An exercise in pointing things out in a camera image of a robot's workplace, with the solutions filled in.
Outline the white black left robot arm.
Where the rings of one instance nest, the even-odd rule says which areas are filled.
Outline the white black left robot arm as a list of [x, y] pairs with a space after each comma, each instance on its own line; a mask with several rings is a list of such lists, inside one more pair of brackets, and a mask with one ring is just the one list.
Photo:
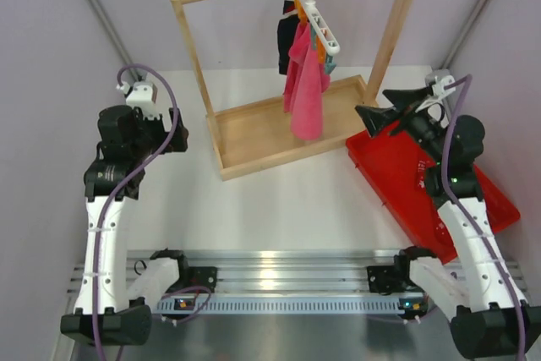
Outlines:
[[166, 131], [161, 116], [147, 118], [139, 107], [118, 105], [99, 114], [101, 139], [84, 174], [85, 268], [74, 310], [60, 323], [62, 334], [76, 342], [97, 349], [145, 344], [162, 296], [190, 283], [188, 262], [175, 249], [153, 253], [132, 285], [126, 279], [128, 216], [139, 201], [145, 167], [162, 154], [188, 149], [181, 112], [172, 107], [169, 115], [172, 127]]

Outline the pink towel sock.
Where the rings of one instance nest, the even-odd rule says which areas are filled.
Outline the pink towel sock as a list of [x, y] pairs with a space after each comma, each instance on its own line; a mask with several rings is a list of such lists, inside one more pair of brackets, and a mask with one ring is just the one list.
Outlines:
[[290, 129], [297, 138], [318, 139], [323, 132], [322, 95], [331, 79], [319, 64], [317, 51], [311, 49], [309, 23], [297, 27], [288, 54], [284, 112], [291, 113]]

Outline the red patterned sock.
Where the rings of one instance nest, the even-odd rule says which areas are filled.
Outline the red patterned sock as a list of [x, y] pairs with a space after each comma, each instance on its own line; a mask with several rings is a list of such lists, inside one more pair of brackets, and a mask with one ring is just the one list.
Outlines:
[[429, 205], [429, 224], [432, 229], [432, 234], [435, 238], [437, 244], [445, 247], [451, 247], [453, 242], [451, 240], [451, 235], [449, 234], [444, 222], [440, 219], [432, 196], [430, 193], [433, 190], [433, 182], [430, 180], [430, 171], [433, 162], [429, 159], [420, 158], [418, 160], [418, 169], [417, 169], [417, 188], [424, 191], [428, 195], [428, 205]]

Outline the white clip hanger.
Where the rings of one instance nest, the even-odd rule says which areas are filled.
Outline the white clip hanger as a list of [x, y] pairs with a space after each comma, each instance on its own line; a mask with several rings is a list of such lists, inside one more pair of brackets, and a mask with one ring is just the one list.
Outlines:
[[316, 29], [317, 35], [325, 46], [327, 54], [336, 56], [341, 50], [339, 42], [333, 35], [329, 25], [316, 7], [315, 0], [299, 0], [307, 15], [308, 22]]

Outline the teal end clothes peg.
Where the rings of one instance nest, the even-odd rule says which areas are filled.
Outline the teal end clothes peg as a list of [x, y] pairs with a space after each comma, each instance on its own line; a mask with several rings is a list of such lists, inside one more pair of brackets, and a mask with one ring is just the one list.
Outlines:
[[336, 68], [336, 63], [334, 62], [334, 58], [331, 55], [326, 54], [325, 63], [324, 63], [325, 75], [331, 75], [335, 68]]

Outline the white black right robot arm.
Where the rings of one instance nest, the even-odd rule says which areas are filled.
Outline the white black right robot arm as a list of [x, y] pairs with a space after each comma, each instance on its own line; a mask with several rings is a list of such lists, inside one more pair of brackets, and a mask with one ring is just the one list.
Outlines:
[[475, 117], [454, 113], [447, 126], [429, 114], [445, 98], [432, 86], [385, 90], [388, 108], [357, 106], [370, 136], [393, 125], [407, 133], [434, 160], [425, 189], [450, 234], [465, 282], [458, 283], [436, 253], [404, 249], [395, 257], [394, 278], [404, 290], [421, 288], [449, 322], [456, 349], [464, 357], [526, 357], [540, 334], [540, 308], [528, 303], [514, 282], [495, 240], [484, 192], [474, 169], [484, 150], [485, 129]]

